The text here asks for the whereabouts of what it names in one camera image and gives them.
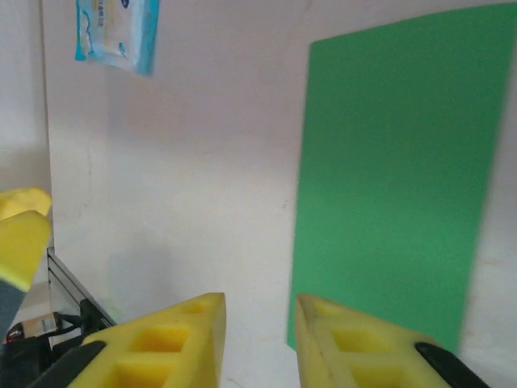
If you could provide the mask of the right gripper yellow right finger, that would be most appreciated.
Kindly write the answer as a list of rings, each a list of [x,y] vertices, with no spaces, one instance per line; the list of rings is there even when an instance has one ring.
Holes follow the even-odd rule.
[[[301,388],[490,388],[417,331],[311,294],[296,298]]]

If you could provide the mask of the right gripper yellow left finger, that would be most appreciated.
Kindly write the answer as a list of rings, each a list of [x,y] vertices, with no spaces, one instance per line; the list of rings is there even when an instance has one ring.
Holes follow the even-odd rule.
[[[40,388],[220,388],[225,295],[206,293],[88,335]]]

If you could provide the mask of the green paper sheet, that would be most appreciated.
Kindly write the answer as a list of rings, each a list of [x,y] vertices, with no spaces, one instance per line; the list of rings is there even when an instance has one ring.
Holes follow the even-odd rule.
[[[313,42],[290,295],[456,350],[517,37],[517,2]]]

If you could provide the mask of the light blue wet wipes packet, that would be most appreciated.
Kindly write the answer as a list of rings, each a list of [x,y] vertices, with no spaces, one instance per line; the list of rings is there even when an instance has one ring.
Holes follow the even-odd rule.
[[[76,61],[153,71],[160,0],[75,0]]]

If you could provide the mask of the aluminium mounting rail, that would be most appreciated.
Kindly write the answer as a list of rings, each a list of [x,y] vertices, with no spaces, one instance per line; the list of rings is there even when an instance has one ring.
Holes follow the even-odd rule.
[[[98,323],[101,328],[116,325],[116,321],[91,292],[57,257],[53,247],[47,250],[47,269],[53,310],[62,314],[77,315],[85,325]]]

